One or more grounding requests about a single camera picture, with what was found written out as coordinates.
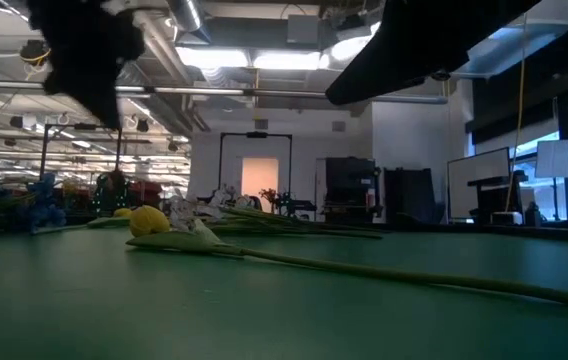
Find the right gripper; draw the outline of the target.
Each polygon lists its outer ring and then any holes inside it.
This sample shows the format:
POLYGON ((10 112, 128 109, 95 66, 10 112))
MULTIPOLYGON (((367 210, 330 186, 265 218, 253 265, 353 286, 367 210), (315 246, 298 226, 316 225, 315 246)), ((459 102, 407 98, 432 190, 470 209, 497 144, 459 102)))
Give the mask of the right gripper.
POLYGON ((467 62, 467 51, 539 0, 387 0, 372 39, 326 89, 334 105, 423 84, 467 62))

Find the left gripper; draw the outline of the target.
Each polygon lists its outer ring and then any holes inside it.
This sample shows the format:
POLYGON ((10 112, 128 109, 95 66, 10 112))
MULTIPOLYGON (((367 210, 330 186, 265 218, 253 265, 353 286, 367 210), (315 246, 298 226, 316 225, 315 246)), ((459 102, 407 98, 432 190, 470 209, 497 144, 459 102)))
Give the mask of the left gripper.
POLYGON ((139 8, 113 13, 109 0, 26 0, 32 29, 50 48, 50 94, 83 95, 84 106, 110 129, 120 128, 116 80, 125 63, 144 52, 134 25, 139 8))

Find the yellow tulip green stem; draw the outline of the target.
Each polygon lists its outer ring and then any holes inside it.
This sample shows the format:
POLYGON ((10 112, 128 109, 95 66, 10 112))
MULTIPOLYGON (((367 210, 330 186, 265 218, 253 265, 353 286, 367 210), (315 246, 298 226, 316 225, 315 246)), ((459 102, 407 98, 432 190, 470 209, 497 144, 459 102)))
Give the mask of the yellow tulip green stem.
POLYGON ((66 225, 61 227, 50 227, 36 230, 34 235, 42 235, 48 233, 57 233, 63 231, 79 230, 85 228, 112 228, 112 227, 128 227, 132 210, 129 208, 120 208, 114 211, 111 217, 100 217, 91 220, 85 224, 66 225))

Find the blue artificial flower bunch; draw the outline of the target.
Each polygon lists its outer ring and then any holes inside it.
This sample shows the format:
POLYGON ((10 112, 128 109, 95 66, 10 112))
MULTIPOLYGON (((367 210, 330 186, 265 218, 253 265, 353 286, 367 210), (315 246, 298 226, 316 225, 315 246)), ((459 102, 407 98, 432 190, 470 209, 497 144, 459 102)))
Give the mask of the blue artificial flower bunch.
POLYGON ((0 232, 35 233, 46 225, 66 224, 66 214, 54 199, 54 174, 45 173, 39 181, 27 183, 21 194, 8 188, 12 184, 15 181, 0 183, 0 232))

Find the yellow flower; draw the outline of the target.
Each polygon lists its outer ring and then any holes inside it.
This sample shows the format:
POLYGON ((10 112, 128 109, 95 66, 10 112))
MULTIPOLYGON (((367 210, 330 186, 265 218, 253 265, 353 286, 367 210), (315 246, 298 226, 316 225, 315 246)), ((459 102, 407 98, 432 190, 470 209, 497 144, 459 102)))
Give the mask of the yellow flower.
POLYGON ((173 231, 162 212, 144 206, 130 212, 129 229, 133 238, 128 245, 163 251, 179 251, 235 257, 255 257, 295 266, 344 273, 354 276, 385 279, 415 284, 453 286, 528 296, 568 305, 568 292, 540 286, 499 280, 469 278, 428 273, 404 272, 371 266, 298 258, 257 251, 222 242, 201 220, 197 219, 184 231, 173 231))

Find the red background object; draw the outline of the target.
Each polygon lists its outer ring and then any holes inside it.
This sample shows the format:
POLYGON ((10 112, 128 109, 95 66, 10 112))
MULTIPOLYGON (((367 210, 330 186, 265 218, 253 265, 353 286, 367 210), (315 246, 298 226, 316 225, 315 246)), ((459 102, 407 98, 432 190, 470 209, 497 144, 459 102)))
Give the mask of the red background object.
POLYGON ((129 186, 131 204, 133 206, 148 205, 158 207, 163 189, 159 183, 137 180, 129 186))

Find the fluorescent ceiling light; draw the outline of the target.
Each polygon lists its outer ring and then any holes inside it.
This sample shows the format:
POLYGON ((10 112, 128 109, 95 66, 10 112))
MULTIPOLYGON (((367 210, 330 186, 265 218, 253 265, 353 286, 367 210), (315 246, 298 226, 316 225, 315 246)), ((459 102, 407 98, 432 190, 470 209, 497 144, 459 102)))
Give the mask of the fluorescent ceiling light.
POLYGON ((204 69, 220 67, 248 67, 249 60, 242 50, 236 49, 198 49, 176 47, 181 61, 188 66, 204 69))
POLYGON ((253 61, 253 66, 266 70, 315 71, 319 67, 320 53, 264 52, 253 61))

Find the black upright panel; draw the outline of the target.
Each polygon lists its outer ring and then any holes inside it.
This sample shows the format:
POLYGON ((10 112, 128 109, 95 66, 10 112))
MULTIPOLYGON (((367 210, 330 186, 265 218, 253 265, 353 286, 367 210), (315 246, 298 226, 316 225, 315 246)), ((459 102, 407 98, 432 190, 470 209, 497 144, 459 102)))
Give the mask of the black upright panel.
POLYGON ((433 223, 438 214, 432 174, 429 168, 384 169, 386 221, 408 216, 422 223, 433 223))

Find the black cabinet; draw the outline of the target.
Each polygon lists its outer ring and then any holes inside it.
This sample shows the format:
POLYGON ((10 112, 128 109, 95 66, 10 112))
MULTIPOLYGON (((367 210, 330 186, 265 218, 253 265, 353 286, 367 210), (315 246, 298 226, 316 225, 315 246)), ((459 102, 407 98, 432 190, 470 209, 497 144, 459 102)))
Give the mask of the black cabinet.
POLYGON ((339 225, 372 223, 381 214, 379 175, 374 160, 356 157, 325 160, 325 221, 339 225))

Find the white board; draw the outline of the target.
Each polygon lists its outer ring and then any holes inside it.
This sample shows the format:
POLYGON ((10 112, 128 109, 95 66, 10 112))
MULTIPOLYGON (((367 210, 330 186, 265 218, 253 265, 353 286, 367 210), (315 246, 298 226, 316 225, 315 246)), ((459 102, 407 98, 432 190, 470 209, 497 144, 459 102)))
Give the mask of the white board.
POLYGON ((467 219, 478 207, 477 187, 469 183, 509 174, 509 149, 503 147, 447 163, 448 216, 467 219))

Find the background robot green lights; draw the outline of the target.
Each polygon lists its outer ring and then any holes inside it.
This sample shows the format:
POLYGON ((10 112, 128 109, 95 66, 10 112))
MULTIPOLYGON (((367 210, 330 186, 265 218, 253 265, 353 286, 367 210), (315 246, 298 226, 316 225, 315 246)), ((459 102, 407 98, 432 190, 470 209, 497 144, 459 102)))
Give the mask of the background robot green lights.
POLYGON ((278 193, 275 207, 279 215, 295 217, 298 211, 315 212, 317 207, 309 200, 294 199, 290 192, 278 193))

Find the red flower bunch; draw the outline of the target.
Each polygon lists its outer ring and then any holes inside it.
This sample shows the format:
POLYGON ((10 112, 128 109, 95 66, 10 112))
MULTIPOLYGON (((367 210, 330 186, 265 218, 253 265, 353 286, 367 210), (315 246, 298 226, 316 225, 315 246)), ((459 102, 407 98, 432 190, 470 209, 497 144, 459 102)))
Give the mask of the red flower bunch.
POLYGON ((275 189, 261 189, 259 192, 260 198, 264 199, 269 204, 270 213, 274 213, 279 205, 279 194, 275 189))

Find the green table mat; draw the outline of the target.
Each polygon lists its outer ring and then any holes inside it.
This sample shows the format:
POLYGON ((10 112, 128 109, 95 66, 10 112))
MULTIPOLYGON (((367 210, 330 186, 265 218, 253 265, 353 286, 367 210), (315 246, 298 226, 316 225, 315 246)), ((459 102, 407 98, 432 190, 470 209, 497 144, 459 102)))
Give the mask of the green table mat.
MULTIPOLYGON (((128 239, 124 229, 0 235, 0 359, 568 360, 568 306, 141 251, 128 239)), ((568 291, 568 242, 395 232, 242 245, 568 291)))

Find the corrugated silver air duct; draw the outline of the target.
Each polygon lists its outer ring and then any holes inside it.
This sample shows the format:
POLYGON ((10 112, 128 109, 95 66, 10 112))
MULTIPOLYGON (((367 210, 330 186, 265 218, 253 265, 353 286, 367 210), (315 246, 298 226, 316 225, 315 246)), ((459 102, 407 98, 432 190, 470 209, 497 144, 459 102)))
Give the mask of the corrugated silver air duct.
MULTIPOLYGON (((160 69, 168 73, 169 86, 190 86, 193 84, 186 67, 179 59, 175 49, 169 44, 164 33, 151 19, 149 12, 136 12, 134 24, 143 32, 145 49, 149 50, 159 62, 160 69)), ((155 86, 155 82, 137 61, 125 66, 122 81, 125 84, 155 86)), ((190 116, 184 113, 179 103, 174 105, 165 99, 164 94, 151 94, 149 98, 142 99, 142 103, 150 110, 158 122, 170 133, 190 137, 193 124, 190 116)))

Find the tall black frame rig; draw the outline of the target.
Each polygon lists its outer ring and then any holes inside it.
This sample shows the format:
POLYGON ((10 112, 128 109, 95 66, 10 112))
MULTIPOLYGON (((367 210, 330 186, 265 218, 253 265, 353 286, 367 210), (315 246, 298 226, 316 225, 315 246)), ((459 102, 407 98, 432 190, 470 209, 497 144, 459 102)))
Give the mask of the tall black frame rig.
POLYGON ((291 185, 293 137, 287 134, 246 132, 220 134, 218 188, 233 188, 241 192, 242 159, 245 157, 277 158, 279 161, 279 185, 277 193, 289 190, 291 185))

